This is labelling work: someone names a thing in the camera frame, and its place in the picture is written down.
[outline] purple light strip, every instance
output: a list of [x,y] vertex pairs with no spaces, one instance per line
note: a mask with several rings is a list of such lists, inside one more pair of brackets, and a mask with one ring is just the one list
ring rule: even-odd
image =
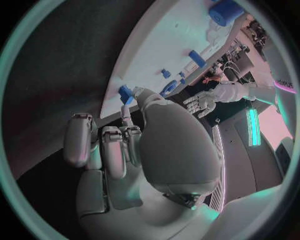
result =
[[282,86],[277,81],[274,81],[274,85],[275,85],[275,87],[277,87],[277,88],[279,88],[279,89],[281,89],[283,91],[289,92],[291,94],[296,94],[297,93],[293,88],[290,88],[290,87],[287,87],[287,86]]

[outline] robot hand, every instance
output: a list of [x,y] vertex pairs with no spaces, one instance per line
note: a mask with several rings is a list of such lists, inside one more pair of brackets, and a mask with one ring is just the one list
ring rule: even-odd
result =
[[186,99],[183,104],[186,105],[190,114],[202,111],[198,114],[198,118],[203,118],[211,113],[216,107],[216,97],[212,91],[202,91],[195,96]]

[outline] blue object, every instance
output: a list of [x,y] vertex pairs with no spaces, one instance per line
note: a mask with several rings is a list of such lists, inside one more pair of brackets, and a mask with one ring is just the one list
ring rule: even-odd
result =
[[170,81],[160,92],[160,95],[162,97],[165,97],[167,95],[167,92],[172,92],[176,88],[176,85],[177,85],[176,80]]
[[209,10],[209,15],[217,24],[225,27],[244,12],[244,9],[233,0],[223,0]]
[[126,85],[120,87],[118,93],[121,95],[121,101],[124,105],[129,105],[134,99],[133,91],[128,88]]
[[185,74],[184,74],[182,71],[179,73],[179,75],[180,75],[180,77],[182,77],[183,79],[186,77]]
[[184,78],[180,79],[181,84],[186,84],[186,80]]
[[161,73],[165,79],[168,79],[171,76],[171,73],[166,69],[161,70]]
[[200,68],[203,68],[207,64],[195,50],[190,51],[188,55]]

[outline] pink light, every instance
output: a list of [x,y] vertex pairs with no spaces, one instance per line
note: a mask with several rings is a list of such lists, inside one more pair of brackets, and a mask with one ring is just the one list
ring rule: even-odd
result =
[[277,88],[279,88],[279,89],[281,89],[283,91],[289,92],[291,94],[296,94],[296,91],[293,88],[290,88],[290,87],[287,87],[287,86],[283,86],[280,83],[278,83],[277,81],[274,81],[274,85],[275,85],[275,87],[277,87]]

